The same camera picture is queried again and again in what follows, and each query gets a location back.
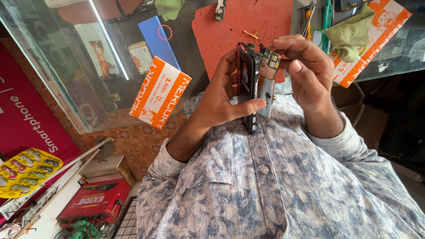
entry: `red mat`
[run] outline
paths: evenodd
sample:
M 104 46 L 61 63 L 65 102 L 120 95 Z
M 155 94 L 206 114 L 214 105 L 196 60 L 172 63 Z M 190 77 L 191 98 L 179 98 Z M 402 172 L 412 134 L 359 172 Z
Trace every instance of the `red mat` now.
M 214 18 L 216 7 L 217 4 L 212 4 L 197 10 L 192 21 L 193 33 L 210 79 L 220 58 L 238 42 L 267 45 L 278 36 L 289 35 L 292 0 L 228 0 L 222 22 Z M 244 30 L 252 34 L 257 30 L 261 32 L 255 39 Z M 275 82 L 284 80 L 283 71 L 279 71 Z

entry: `floral shirt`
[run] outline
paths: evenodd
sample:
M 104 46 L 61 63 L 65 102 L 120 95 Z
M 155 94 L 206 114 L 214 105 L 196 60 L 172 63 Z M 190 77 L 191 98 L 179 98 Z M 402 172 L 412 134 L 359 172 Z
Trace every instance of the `floral shirt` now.
M 425 215 L 344 115 L 320 139 L 292 96 L 276 98 L 254 135 L 240 119 L 213 127 L 187 164 L 164 141 L 138 192 L 138 239 L 425 238 Z

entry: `fingernail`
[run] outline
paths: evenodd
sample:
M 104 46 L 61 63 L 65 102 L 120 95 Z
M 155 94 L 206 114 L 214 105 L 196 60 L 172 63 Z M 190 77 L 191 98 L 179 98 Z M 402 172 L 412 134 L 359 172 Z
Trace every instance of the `fingernail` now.
M 266 102 L 264 100 L 259 100 L 256 104 L 255 104 L 255 108 L 256 110 L 261 110 L 262 108 L 264 108 L 266 106 Z
M 303 67 L 300 64 L 299 60 L 294 60 L 292 64 L 292 70 L 294 72 L 300 72 Z

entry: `shirt cuff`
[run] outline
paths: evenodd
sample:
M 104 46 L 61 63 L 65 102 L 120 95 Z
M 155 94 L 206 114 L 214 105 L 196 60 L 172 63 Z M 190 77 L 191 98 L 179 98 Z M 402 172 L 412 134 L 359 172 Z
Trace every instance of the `shirt cuff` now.
M 340 112 L 344 120 L 344 130 L 337 136 L 329 139 L 321 139 L 309 134 L 310 140 L 317 146 L 323 149 L 338 161 L 345 161 L 354 154 L 359 153 L 359 149 L 363 148 L 363 139 L 357 134 L 350 120 L 344 113 Z
M 152 163 L 152 168 L 149 168 L 150 173 L 157 177 L 173 177 L 180 175 L 180 171 L 186 166 L 185 163 L 174 159 L 167 151 L 167 144 L 170 142 L 166 138 L 161 145 L 158 155 Z

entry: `battery pack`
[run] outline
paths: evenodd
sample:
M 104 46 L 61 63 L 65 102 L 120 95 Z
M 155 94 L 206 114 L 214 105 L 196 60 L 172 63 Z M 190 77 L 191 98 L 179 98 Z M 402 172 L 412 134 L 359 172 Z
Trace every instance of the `battery pack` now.
M 56 219 L 63 228 L 91 217 L 116 224 L 129 192 L 125 179 L 85 184 Z

